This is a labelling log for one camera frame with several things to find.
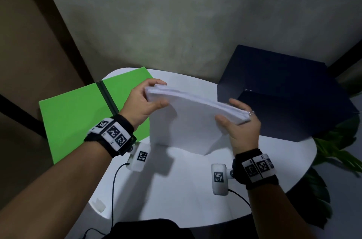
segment finger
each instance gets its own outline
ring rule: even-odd
[[[166,99],[161,99],[155,102],[151,102],[149,103],[149,105],[150,105],[149,114],[151,114],[155,110],[165,108],[166,106],[169,105],[169,102]]]
[[[145,81],[140,83],[138,86],[136,86],[135,89],[142,90],[145,87],[153,87],[156,84],[167,85],[167,83],[162,81],[161,79],[146,79]]]
[[[239,108],[239,109],[243,109],[243,110],[246,110],[246,111],[249,111],[249,112],[252,111],[251,107],[249,107],[247,104],[245,104],[243,102],[240,102],[237,99],[230,98],[229,103],[232,104],[233,106]]]
[[[220,126],[224,127],[229,132],[230,136],[234,137],[238,134],[238,126],[225,116],[216,115],[215,120]]]

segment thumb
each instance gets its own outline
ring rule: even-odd
[[[231,122],[225,116],[216,115],[215,120],[220,126],[224,127],[231,136],[234,136],[237,133],[238,126],[236,124],[234,124],[233,122]]]
[[[150,103],[150,114],[155,110],[165,108],[169,105],[169,102],[166,99],[161,99],[159,101],[151,102]]]

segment green folder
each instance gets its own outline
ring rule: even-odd
[[[120,110],[132,88],[152,78],[145,67],[103,80],[111,98]],[[111,110],[96,83],[39,102],[50,152],[54,164],[82,144],[90,128]],[[150,135],[147,119],[134,132],[137,140]]]

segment white table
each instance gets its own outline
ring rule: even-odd
[[[121,68],[104,79],[134,69]],[[217,85],[214,83],[172,72],[148,71],[152,77],[162,79],[172,88],[217,101]],[[141,173],[123,167],[117,174],[114,189],[115,222],[166,218],[181,228],[191,228],[250,214],[248,205],[235,194],[216,196],[212,193],[211,164],[224,163],[231,168],[233,155],[229,145],[226,140],[223,149],[206,156],[173,147],[163,148],[152,151],[152,160],[147,162]],[[272,159],[280,186],[285,192],[303,177],[317,152],[312,138],[296,143],[260,136],[259,146]],[[91,227],[109,232],[113,177],[116,169],[127,159],[126,154],[112,160],[68,238],[79,236]],[[244,185],[229,180],[229,188],[248,200]],[[93,203],[97,198],[106,205],[103,212],[94,209]]]

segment wire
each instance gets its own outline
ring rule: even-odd
[[[113,228],[113,199],[114,199],[114,183],[115,183],[115,177],[117,176],[118,171],[119,171],[119,170],[121,169],[121,167],[123,167],[124,165],[129,165],[129,163],[125,163],[125,164],[121,165],[121,166],[117,169],[117,171],[115,172],[115,175],[114,175],[114,178],[113,178],[113,185],[112,185],[112,224],[111,224],[111,230],[112,230],[112,228]],[[100,233],[100,234],[102,234],[102,235],[104,235],[104,236],[106,235],[106,234],[104,234],[103,232],[100,232],[99,230],[97,230],[97,229],[95,229],[95,228],[89,228],[89,229],[87,229],[86,232],[84,233],[82,239],[85,239],[85,237],[87,236],[87,232],[89,232],[90,230],[95,230],[96,232],[98,232],[98,233]]]
[[[239,196],[241,199],[243,199],[245,201],[245,203],[248,204],[248,206],[251,208],[250,204],[248,203],[247,200],[245,200],[245,198],[241,195],[239,195],[238,193],[236,193],[235,191],[233,191],[232,189],[227,189],[228,191],[232,192],[232,193],[235,193],[237,196]]]

